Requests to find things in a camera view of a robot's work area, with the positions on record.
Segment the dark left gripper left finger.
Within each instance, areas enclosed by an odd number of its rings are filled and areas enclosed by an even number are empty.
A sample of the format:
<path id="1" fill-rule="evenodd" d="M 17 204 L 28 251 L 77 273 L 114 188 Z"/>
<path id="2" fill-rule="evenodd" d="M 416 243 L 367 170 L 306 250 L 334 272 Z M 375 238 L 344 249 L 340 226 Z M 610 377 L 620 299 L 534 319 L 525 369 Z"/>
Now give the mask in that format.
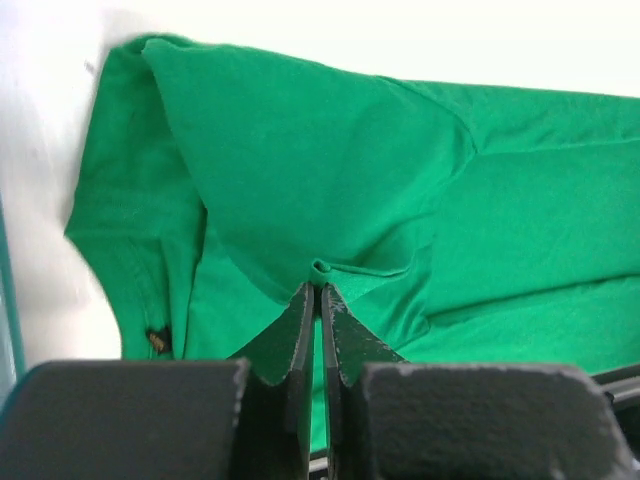
<path id="1" fill-rule="evenodd" d="M 314 290 L 223 361 L 50 362 L 1 413 L 5 479 L 304 479 Z"/>

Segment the dark left gripper right finger tip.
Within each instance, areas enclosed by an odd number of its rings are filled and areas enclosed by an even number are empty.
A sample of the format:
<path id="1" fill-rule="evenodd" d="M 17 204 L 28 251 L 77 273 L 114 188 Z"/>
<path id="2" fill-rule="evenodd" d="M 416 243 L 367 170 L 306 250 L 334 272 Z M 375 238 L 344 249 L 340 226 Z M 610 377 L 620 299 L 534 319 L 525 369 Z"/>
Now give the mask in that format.
<path id="1" fill-rule="evenodd" d="M 591 377 L 543 363 L 410 363 L 321 292 L 333 479 L 635 479 L 617 413 L 633 368 Z"/>

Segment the green t shirt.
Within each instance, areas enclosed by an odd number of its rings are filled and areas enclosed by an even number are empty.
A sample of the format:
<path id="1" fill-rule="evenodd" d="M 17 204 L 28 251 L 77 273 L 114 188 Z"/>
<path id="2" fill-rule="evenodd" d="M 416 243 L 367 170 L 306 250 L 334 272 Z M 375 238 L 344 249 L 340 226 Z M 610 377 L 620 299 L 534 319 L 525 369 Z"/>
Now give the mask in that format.
<path id="1" fill-rule="evenodd" d="M 413 362 L 639 360 L 639 102 L 149 34 L 104 63 L 66 227 L 128 359 L 222 359 L 306 281 Z"/>

